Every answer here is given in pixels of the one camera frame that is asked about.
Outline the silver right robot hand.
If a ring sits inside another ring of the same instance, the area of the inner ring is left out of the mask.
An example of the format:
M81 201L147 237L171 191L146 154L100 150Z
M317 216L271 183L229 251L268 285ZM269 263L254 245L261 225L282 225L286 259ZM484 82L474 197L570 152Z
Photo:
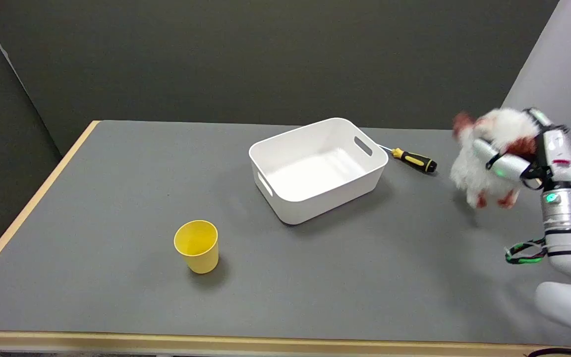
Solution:
M471 151L480 168L514 186L571 189L569 129L537 108L508 108L482 116L473 128Z

